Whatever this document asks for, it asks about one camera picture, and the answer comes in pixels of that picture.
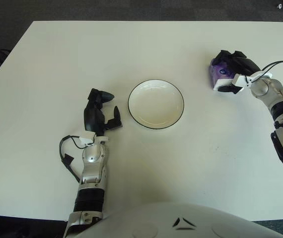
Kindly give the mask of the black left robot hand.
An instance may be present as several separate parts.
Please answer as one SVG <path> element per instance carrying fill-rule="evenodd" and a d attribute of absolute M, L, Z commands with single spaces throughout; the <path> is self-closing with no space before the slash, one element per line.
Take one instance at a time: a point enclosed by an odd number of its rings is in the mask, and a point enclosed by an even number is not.
<path fill-rule="evenodd" d="M 114 107 L 114 117 L 105 122 L 101 109 L 103 104 L 114 99 L 114 95 L 105 91 L 92 88 L 88 102 L 83 112 L 84 128 L 86 131 L 95 132 L 97 136 L 104 136 L 105 131 L 121 128 L 121 115 L 117 106 Z"/>

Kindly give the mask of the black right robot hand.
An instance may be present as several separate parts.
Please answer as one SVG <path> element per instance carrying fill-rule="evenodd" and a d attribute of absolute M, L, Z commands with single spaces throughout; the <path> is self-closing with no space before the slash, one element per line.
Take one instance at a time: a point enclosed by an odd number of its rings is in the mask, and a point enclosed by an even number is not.
<path fill-rule="evenodd" d="M 248 76 L 260 71 L 260 68 L 250 59 L 248 59 L 241 51 L 230 53 L 226 50 L 221 50 L 220 53 L 213 59 L 211 66 L 214 67 L 215 84 L 213 89 L 219 92 L 232 92 L 237 94 L 242 91 L 243 86 L 236 86 L 233 83 L 235 76 L 243 75 L 245 82 Z"/>

